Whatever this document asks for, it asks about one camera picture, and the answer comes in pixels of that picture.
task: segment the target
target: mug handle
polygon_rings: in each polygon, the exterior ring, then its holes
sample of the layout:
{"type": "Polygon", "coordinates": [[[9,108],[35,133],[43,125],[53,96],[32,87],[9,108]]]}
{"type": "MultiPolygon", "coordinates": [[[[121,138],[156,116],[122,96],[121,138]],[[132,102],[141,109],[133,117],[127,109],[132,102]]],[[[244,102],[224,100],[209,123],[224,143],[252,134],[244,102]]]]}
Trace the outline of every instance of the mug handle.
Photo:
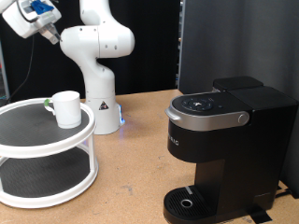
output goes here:
{"type": "Polygon", "coordinates": [[[56,115],[55,110],[52,107],[49,106],[49,103],[53,103],[53,101],[50,100],[50,99],[46,99],[44,101],[44,106],[45,106],[46,110],[48,110],[49,112],[52,112],[53,115],[55,116],[56,115]]]}

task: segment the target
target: green object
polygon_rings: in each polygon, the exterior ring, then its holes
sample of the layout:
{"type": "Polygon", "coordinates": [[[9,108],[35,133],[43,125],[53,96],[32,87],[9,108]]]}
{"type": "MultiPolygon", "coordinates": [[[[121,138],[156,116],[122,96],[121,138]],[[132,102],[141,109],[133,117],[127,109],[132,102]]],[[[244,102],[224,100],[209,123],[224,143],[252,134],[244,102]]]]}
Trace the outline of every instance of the green object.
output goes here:
{"type": "Polygon", "coordinates": [[[44,102],[44,106],[49,106],[49,102],[50,102],[49,99],[45,100],[45,102],[44,102]]]}

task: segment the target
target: two-tier stand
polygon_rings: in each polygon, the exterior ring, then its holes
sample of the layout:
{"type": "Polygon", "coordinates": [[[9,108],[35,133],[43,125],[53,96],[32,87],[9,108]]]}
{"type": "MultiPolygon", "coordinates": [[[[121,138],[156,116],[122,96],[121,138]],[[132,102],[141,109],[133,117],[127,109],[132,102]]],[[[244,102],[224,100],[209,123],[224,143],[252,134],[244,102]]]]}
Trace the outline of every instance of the two-tier stand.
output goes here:
{"type": "Polygon", "coordinates": [[[0,108],[1,203],[20,208],[64,203],[97,176],[91,109],[81,104],[81,124],[61,129],[44,101],[38,98],[0,108]]]}

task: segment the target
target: white mug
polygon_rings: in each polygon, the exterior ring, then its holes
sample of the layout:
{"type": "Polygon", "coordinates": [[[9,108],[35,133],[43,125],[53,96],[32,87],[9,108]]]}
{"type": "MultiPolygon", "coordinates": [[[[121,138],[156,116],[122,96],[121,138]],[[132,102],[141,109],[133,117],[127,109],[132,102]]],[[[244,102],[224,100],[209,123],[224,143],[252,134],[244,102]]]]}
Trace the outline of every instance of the white mug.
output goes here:
{"type": "Polygon", "coordinates": [[[76,91],[61,91],[44,102],[45,108],[56,116],[58,126],[63,129],[76,128],[81,124],[80,94],[76,91]]]}

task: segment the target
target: coffee maker base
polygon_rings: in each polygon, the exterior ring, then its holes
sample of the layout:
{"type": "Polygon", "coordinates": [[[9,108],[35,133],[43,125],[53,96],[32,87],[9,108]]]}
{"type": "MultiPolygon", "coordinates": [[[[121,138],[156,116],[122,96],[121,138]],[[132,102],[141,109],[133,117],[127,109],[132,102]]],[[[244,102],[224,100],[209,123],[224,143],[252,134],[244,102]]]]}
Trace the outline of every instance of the coffee maker base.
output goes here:
{"type": "Polygon", "coordinates": [[[213,213],[196,186],[173,189],[164,198],[164,217],[171,224],[211,224],[213,213]]]}

